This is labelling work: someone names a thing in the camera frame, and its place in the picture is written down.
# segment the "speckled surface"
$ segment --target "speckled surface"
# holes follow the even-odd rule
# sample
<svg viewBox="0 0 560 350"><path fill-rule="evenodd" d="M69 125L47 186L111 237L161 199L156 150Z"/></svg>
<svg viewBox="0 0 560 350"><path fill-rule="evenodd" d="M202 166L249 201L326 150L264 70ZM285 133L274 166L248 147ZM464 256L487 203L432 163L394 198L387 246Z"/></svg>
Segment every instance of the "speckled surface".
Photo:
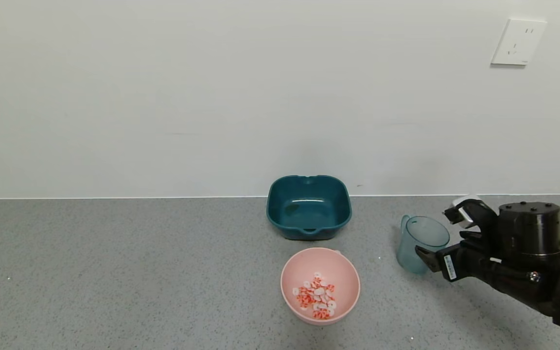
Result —
<svg viewBox="0 0 560 350"><path fill-rule="evenodd" d="M0 201L0 350L560 350L549 318L480 281L398 266L402 215L444 222L451 199L354 197L324 242L283 239L265 199ZM340 250L362 279L353 312L327 327L280 294L282 266L310 246Z"/></svg>

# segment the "wall socket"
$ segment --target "wall socket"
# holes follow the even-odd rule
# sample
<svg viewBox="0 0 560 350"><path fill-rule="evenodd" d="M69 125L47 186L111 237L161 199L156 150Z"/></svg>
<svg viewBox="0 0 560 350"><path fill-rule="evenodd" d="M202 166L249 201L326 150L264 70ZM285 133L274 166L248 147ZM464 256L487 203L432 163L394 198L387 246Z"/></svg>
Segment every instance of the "wall socket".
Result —
<svg viewBox="0 0 560 350"><path fill-rule="evenodd" d="M542 20L510 18L491 59L492 64L528 64L540 43L546 25L547 22Z"/></svg>

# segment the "transparent teal pitcher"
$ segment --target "transparent teal pitcher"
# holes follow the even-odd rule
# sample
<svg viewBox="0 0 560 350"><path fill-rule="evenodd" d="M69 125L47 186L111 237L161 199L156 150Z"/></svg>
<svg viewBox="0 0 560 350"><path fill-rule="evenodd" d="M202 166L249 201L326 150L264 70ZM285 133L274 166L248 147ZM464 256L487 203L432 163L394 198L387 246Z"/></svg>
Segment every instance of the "transparent teal pitcher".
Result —
<svg viewBox="0 0 560 350"><path fill-rule="evenodd" d="M438 251L449 243L449 239L449 231L446 227L431 217L403 215L397 261L407 271L422 275L428 268L416 255L414 247L420 245Z"/></svg>

